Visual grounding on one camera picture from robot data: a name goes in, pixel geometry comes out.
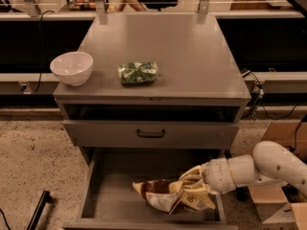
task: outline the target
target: closed drawer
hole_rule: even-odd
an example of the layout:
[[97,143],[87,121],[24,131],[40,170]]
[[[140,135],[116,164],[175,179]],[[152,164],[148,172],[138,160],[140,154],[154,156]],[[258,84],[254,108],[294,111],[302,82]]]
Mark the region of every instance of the closed drawer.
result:
[[108,148],[228,149],[238,126],[230,123],[65,120],[73,144]]

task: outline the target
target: terrazzo floor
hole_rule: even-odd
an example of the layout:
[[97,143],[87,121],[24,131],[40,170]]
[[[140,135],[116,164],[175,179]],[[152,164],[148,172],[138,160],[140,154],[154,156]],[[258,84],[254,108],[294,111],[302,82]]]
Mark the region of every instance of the terrazzo floor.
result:
[[[274,111],[273,115],[283,116]],[[306,109],[283,122],[297,121]],[[239,123],[233,156],[245,153],[259,142],[272,121],[262,111],[258,120]],[[57,109],[0,109],[0,208],[11,230],[26,229],[44,190],[54,202],[46,204],[37,230],[59,230],[74,220],[83,197],[87,166],[69,140]],[[235,192],[222,196],[226,223],[240,230],[296,230],[294,223],[261,224],[250,199],[238,201]],[[0,229],[6,225],[0,217]]]

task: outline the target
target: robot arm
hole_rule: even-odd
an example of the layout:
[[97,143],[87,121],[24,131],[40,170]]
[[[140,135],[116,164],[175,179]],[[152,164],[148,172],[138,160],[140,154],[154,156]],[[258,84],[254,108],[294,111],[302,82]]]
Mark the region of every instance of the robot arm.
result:
[[[200,166],[204,183],[221,194],[236,187],[261,186],[285,181],[307,196],[307,165],[287,149],[271,141],[258,143],[253,156],[213,159]],[[189,172],[182,175],[186,179]]]

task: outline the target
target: black cable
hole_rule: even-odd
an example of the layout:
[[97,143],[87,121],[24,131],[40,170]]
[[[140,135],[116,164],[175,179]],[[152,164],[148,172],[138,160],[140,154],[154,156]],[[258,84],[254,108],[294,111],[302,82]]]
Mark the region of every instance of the black cable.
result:
[[288,118],[299,105],[300,103],[297,103],[288,114],[286,114],[285,116],[278,117],[278,118],[273,118],[269,116],[266,108],[264,106],[262,106],[262,108],[264,109],[267,118],[272,119],[272,120],[280,120],[280,119]]
[[1,212],[1,214],[2,214],[2,217],[3,217],[3,219],[4,219],[4,222],[6,223],[6,226],[7,226],[8,230],[11,230],[11,228],[9,227],[9,224],[8,224],[8,222],[7,222],[7,219],[6,219],[6,215],[5,215],[4,212],[1,210],[1,208],[0,208],[0,212]]
[[[41,22],[42,22],[42,19],[44,17],[44,15],[47,13],[47,12],[54,12],[54,11],[45,11],[41,16],[40,16],[40,19],[39,19],[39,24],[38,24],[38,28],[39,28],[39,37],[40,37],[40,43],[41,43],[41,54],[44,55],[44,51],[45,51],[45,46],[44,46],[44,38],[41,34]],[[37,84],[37,87],[35,89],[34,92],[32,92],[32,94],[36,93],[40,87],[40,83],[41,83],[41,75],[42,75],[42,67],[43,67],[43,62],[40,63],[40,73],[39,73],[39,79],[38,79],[38,84]]]
[[299,128],[301,127],[301,124],[302,124],[302,123],[305,123],[305,122],[307,122],[307,114],[305,115],[305,117],[303,117],[303,118],[300,120],[298,126],[297,126],[296,129],[295,129],[295,147],[294,147],[293,151],[295,151],[295,150],[297,149],[297,132],[298,132]]
[[253,107],[250,109],[250,111],[248,112],[247,115],[243,116],[242,119],[245,119],[246,117],[248,117],[251,113],[254,112],[254,110],[260,105],[262,98],[263,98],[263,88],[262,88],[262,84],[261,81],[258,80],[257,76],[253,73],[253,72],[249,72],[250,74],[252,74],[254,76],[254,78],[256,79],[256,86],[259,88],[259,96],[257,97],[257,101],[254,102]]

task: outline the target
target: cabinet top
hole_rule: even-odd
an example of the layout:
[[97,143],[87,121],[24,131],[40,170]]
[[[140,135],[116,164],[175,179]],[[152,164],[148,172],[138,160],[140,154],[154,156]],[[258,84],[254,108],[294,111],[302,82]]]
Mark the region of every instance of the cabinet top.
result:
[[[79,51],[94,58],[83,85],[59,83],[58,99],[249,99],[249,92],[214,15],[124,13],[97,16]],[[155,61],[152,84],[122,85],[118,66]]]

